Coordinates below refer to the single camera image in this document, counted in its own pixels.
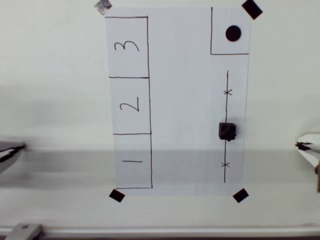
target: white wall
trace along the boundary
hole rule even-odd
[[[111,1],[114,7],[243,2]],[[294,144],[320,131],[320,1],[256,2],[263,14],[252,22],[243,173],[250,196],[240,204],[213,196],[128,196],[118,204],[108,197],[111,106],[105,21],[96,0],[0,1],[0,134],[53,152],[30,152],[20,163],[21,171],[36,172],[31,180],[3,177],[0,226],[319,227],[317,176]]]

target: black square marker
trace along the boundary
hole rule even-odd
[[[119,203],[121,203],[122,199],[124,199],[125,195],[121,192],[119,192],[116,189],[113,189],[112,192],[109,195],[110,198],[118,201]]]
[[[245,1],[245,3],[242,4],[242,7],[253,18],[253,20],[259,17],[260,14],[262,14],[262,10],[258,7],[254,0]]]
[[[248,197],[249,194],[247,193],[247,191],[242,188],[240,191],[238,191],[235,195],[233,195],[234,199],[240,203],[243,199],[245,199],[246,197]]]

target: drawn line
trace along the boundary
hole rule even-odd
[[[226,91],[228,92],[228,85],[229,85],[229,71],[226,71]],[[225,98],[225,123],[227,123],[227,117],[228,117],[228,94],[226,94]]]
[[[249,55],[249,53],[210,53],[211,55]]]
[[[227,140],[224,140],[224,183],[226,183],[226,156],[227,156]]]
[[[149,85],[149,124],[150,124],[150,179],[151,188],[153,185],[153,170],[152,170],[152,128],[151,128],[151,91],[150,91],[150,62],[149,62],[149,18],[146,18],[146,45],[147,45],[147,64],[148,64],[148,85]]]
[[[105,19],[146,19],[147,16],[105,16]]]
[[[211,37],[210,37],[210,55],[249,55],[249,53],[212,53],[212,37],[213,37],[213,12],[214,8],[211,7]]]
[[[210,38],[210,54],[212,54],[212,15],[213,15],[213,7],[211,7],[211,38]]]
[[[152,187],[116,187],[115,189],[152,189]]]
[[[148,79],[147,76],[109,76],[111,79]]]
[[[145,133],[114,133],[113,135],[150,135],[151,133],[145,132]]]
[[[123,44],[122,44],[122,43],[120,43],[120,42],[115,42],[115,43],[114,43],[114,50],[116,50],[116,51],[117,51],[117,44],[121,45],[121,47],[125,50],[125,49],[126,49],[126,44],[127,44],[127,43],[133,44],[133,45],[136,47],[136,49],[138,50],[138,52],[140,52],[140,50],[139,50],[139,48],[138,48],[137,44],[136,44],[135,42],[133,42],[133,41],[125,41]]]
[[[125,160],[123,160],[122,162],[125,162],[125,163],[142,163],[142,161],[125,161]]]
[[[224,91],[225,94],[225,123],[228,120],[228,95],[229,92],[229,70],[226,71],[226,90]],[[227,140],[224,140],[224,174],[223,174],[223,181],[226,183],[226,169],[227,169]]]

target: black circle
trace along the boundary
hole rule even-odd
[[[241,37],[241,30],[238,26],[232,25],[225,31],[225,36],[230,42],[235,42]]]

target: metal bracket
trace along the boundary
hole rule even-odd
[[[316,190],[320,193],[320,132],[311,132],[296,141],[297,151],[315,168],[317,177]]]
[[[34,240],[42,234],[40,224],[19,223],[4,240]]]
[[[0,141],[0,174],[17,161],[25,147],[22,142]]]

